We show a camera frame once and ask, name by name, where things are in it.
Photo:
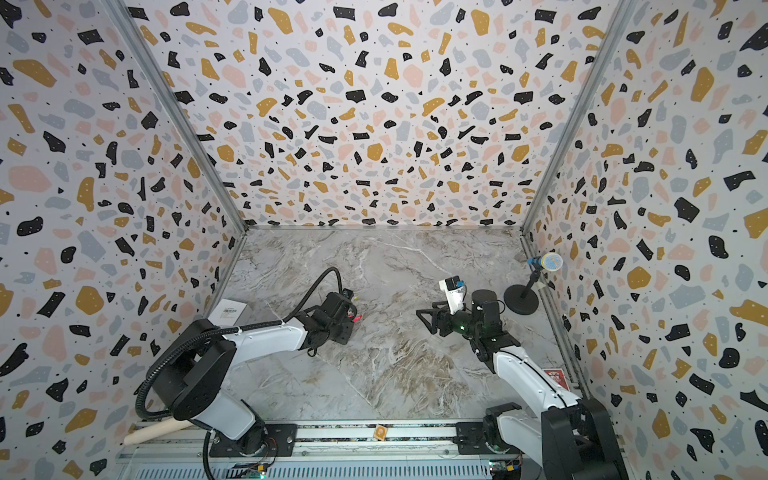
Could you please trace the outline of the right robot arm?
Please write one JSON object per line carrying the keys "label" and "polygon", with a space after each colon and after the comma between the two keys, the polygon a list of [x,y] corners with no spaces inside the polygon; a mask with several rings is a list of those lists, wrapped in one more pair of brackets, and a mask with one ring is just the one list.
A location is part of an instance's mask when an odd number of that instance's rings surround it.
{"label": "right robot arm", "polygon": [[562,387],[532,360],[504,328],[496,294],[477,290],[469,307],[462,290],[445,295],[444,301],[418,309],[417,318],[432,335],[461,335],[478,360],[524,401],[486,410],[486,445],[503,453],[518,451],[538,464],[547,479],[627,479],[605,406]]}

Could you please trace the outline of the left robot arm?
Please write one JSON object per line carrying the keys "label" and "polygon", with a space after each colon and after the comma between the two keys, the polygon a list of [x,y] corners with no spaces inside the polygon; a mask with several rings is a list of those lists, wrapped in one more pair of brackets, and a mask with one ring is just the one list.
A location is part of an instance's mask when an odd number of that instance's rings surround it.
{"label": "left robot arm", "polygon": [[137,392],[137,414],[144,420],[189,421],[232,441],[260,438],[263,420],[222,389],[230,370],[275,353],[314,355],[329,341],[346,344],[357,317],[352,299],[346,288],[330,292],[320,305],[286,322],[220,327],[208,319],[194,321],[148,370]]}

